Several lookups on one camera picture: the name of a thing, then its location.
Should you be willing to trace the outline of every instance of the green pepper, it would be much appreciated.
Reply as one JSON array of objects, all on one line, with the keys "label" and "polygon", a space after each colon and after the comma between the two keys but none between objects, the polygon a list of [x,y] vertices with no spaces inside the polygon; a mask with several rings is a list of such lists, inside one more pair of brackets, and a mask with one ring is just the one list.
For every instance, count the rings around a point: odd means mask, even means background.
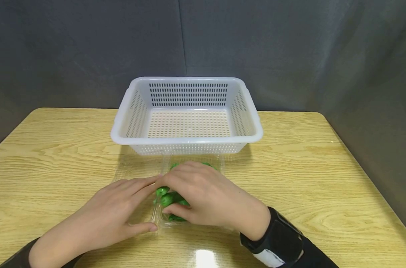
[{"label": "green pepper", "polygon": [[162,186],[162,187],[158,188],[158,189],[155,191],[155,194],[156,194],[158,197],[162,197],[163,195],[167,194],[167,193],[169,192],[169,190],[170,190],[169,187],[167,187],[167,186]]},{"label": "green pepper", "polygon": [[168,192],[160,198],[160,203],[163,207],[167,207],[181,200],[184,200],[184,198],[178,192]]},{"label": "green pepper", "polygon": [[212,165],[209,164],[208,162],[202,162],[202,164],[203,164],[203,165],[206,165],[206,166],[211,166],[211,167],[213,167],[214,170],[217,170],[216,167],[212,166]]},{"label": "green pepper", "polygon": [[172,204],[173,202],[174,202],[174,197],[172,197],[172,195],[170,194],[170,192],[168,192],[167,194],[163,195],[163,196],[160,198],[160,204],[161,204],[163,207],[167,207],[167,206],[169,206],[170,204]]},{"label": "green pepper", "polygon": [[181,218],[181,217],[178,217],[176,215],[171,214],[171,215],[169,215],[168,221],[187,221],[187,220],[184,219],[184,218]]},{"label": "green pepper", "polygon": [[174,167],[179,166],[179,163],[174,163],[169,170],[172,170]]},{"label": "green pepper", "polygon": [[178,202],[178,204],[184,205],[184,206],[190,206],[190,204],[184,199]]}]

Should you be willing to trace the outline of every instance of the wood grain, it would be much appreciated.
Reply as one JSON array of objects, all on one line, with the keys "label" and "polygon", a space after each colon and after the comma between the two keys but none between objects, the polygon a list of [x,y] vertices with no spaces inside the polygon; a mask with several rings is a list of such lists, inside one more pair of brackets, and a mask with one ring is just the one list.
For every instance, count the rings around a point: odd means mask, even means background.
[{"label": "wood grain", "polygon": [[[160,156],[114,144],[115,109],[40,108],[0,144],[0,263],[118,178]],[[264,138],[226,156],[225,175],[289,218],[340,267],[406,267],[406,229],[325,118],[259,112]],[[132,221],[147,220],[148,198]],[[77,267],[264,267],[231,231],[164,229],[86,254]]]}]

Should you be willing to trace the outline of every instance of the gray backdrop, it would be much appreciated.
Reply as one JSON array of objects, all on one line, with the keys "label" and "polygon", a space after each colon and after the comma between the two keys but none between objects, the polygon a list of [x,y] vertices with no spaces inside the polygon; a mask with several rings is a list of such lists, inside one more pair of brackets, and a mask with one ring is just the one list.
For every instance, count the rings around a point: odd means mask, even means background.
[{"label": "gray backdrop", "polygon": [[0,141],[139,76],[234,76],[323,113],[406,225],[406,0],[0,0]]}]

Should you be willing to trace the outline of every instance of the person's left hand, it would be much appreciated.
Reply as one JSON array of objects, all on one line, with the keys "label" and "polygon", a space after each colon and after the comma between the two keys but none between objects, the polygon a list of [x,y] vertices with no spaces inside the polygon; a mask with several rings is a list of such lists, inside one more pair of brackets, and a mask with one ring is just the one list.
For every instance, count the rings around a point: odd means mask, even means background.
[{"label": "person's left hand", "polygon": [[59,268],[93,249],[154,232],[154,223],[129,225],[136,207],[156,189],[159,176],[119,180],[99,190],[82,208],[45,233],[32,247],[32,268]]}]

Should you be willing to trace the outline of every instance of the wrist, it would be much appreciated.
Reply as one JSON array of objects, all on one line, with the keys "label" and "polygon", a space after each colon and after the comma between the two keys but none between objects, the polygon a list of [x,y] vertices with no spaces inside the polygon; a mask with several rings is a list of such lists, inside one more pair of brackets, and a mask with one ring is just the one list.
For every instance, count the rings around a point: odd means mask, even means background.
[{"label": "wrist", "polygon": [[260,200],[254,202],[247,213],[243,214],[236,229],[252,241],[260,240],[270,225],[271,214]]}]

